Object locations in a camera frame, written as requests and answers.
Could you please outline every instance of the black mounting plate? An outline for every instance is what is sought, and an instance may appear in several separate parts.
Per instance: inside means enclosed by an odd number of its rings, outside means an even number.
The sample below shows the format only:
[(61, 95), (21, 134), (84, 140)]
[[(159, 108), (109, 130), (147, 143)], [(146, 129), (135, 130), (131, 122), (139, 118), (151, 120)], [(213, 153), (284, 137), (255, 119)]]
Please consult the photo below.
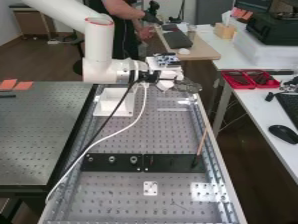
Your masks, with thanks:
[(145, 154), (143, 171), (147, 173), (205, 173), (202, 157), (194, 154)]
[[(130, 158), (137, 157), (135, 164)], [(88, 153), (84, 157), (81, 171), (84, 172), (142, 172), (142, 154)]]

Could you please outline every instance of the person's hand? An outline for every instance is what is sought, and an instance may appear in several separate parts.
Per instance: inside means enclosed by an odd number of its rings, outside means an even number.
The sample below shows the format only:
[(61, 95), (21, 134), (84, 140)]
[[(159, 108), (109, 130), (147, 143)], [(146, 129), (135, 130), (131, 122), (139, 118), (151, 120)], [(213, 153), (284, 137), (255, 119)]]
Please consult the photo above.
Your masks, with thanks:
[(142, 20), (149, 22), (149, 23), (155, 23), (158, 25), (162, 25), (163, 22), (159, 21), (155, 16), (153, 16), (149, 12), (145, 11), (145, 16), (142, 17)]
[(150, 26), (143, 27), (137, 32), (141, 41), (145, 41), (153, 37), (154, 29)]

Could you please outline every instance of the computer mouse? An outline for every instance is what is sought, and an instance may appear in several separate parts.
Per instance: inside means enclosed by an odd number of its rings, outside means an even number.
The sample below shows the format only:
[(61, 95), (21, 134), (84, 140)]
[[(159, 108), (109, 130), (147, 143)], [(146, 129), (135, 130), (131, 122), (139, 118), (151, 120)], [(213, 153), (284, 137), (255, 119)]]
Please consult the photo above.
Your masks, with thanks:
[(268, 128), (268, 131), (272, 135), (280, 138), (283, 141), (288, 142), (290, 144), (298, 144), (298, 135), (296, 133), (283, 125), (272, 125)]
[(189, 49), (186, 49), (186, 48), (181, 48), (179, 49), (179, 54), (190, 54), (190, 50)]

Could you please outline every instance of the white cable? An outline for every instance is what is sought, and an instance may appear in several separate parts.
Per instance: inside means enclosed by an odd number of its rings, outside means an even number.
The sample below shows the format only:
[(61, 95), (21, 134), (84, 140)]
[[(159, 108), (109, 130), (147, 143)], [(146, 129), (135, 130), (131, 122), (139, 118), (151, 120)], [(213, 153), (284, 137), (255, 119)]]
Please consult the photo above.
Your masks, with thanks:
[(94, 147), (97, 146), (102, 141), (107, 140), (109, 138), (114, 137), (115, 135), (118, 135), (119, 133), (122, 133), (123, 131), (126, 131), (130, 127), (133, 127), (135, 125), (135, 123), (138, 122), (141, 116), (142, 116), (142, 113), (143, 113), (143, 110), (145, 110), (145, 107), (146, 107), (146, 98), (147, 98), (147, 85), (146, 83), (141, 83), (142, 84), (142, 87), (143, 87), (143, 102), (142, 102), (142, 108), (141, 108), (141, 112), (138, 114), (138, 117), (137, 119), (134, 120), (134, 122), (126, 126), (123, 129), (121, 129), (119, 131), (117, 131), (115, 133), (113, 133), (111, 135), (101, 138), (98, 141), (96, 141), (88, 148), (86, 150), (84, 151), (84, 153), (81, 154), (81, 156), (77, 158), (76, 162), (73, 163), (73, 165), (70, 166), (70, 168), (68, 169), (68, 171), (65, 172), (65, 174), (62, 175), (62, 177), (60, 178), (58, 182), (56, 183), (54, 187), (52, 188), (48, 196), (46, 196), (46, 199), (45, 199), (45, 204), (48, 203), (49, 201), (49, 198), (50, 198), (50, 195), (53, 194), (54, 190), (57, 189), (58, 185), (61, 184), (64, 178), (68, 176), (68, 174), (70, 173), (70, 171), (73, 170), (74, 166), (77, 165), (77, 163), (80, 162), (80, 160), (82, 159), (82, 157), (85, 156), (85, 154), (88, 153), (88, 151)]

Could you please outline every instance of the black shirt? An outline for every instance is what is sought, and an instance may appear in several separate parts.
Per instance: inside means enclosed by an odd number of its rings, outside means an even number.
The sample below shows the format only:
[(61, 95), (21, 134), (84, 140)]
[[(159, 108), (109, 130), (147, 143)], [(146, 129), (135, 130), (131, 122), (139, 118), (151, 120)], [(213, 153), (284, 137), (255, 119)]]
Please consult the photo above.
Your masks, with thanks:
[(89, 7), (98, 13), (109, 15), (114, 20), (113, 59), (125, 59), (129, 57), (138, 60), (137, 37), (131, 20), (111, 16), (105, 9), (102, 0), (89, 0)]

